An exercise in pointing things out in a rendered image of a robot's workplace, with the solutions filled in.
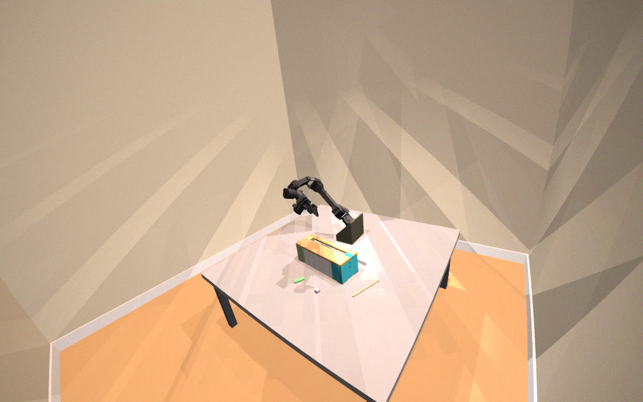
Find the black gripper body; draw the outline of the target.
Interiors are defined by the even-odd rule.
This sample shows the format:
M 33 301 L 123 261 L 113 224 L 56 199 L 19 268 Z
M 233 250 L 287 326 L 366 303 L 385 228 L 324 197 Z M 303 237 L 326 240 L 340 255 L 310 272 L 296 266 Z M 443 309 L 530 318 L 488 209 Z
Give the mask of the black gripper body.
M 300 206 L 300 204 L 302 204 L 306 199 L 307 197 L 305 196 L 305 194 L 301 194 L 298 196 L 296 203 Z M 315 207 L 315 204 L 311 204 L 311 207 L 313 209 Z

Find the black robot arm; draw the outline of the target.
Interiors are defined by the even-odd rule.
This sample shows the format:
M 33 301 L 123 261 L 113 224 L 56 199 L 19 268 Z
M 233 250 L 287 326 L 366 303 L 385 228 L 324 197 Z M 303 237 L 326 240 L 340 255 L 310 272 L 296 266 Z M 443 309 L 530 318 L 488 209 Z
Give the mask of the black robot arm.
M 308 185 L 309 181 L 313 181 L 311 185 Z M 335 217 L 338 218 L 339 221 L 343 221 L 346 226 L 354 220 L 352 216 L 350 216 L 350 211 L 347 208 L 343 208 L 341 204 L 337 204 L 333 198 L 324 190 L 323 183 L 315 178 L 314 176 L 306 176 L 305 178 L 301 180 L 293 180 L 287 188 L 283 189 L 283 198 L 284 199 L 297 199 L 299 195 L 303 194 L 302 190 L 297 190 L 303 185 L 307 185 L 309 189 L 315 191 L 315 193 L 319 193 L 322 198 L 325 199 L 325 201 L 331 206 L 332 208 L 332 213 L 334 214 Z M 293 210 L 295 213 L 297 213 L 299 216 L 303 212 L 304 209 L 306 208 L 301 208 L 298 204 L 293 204 Z

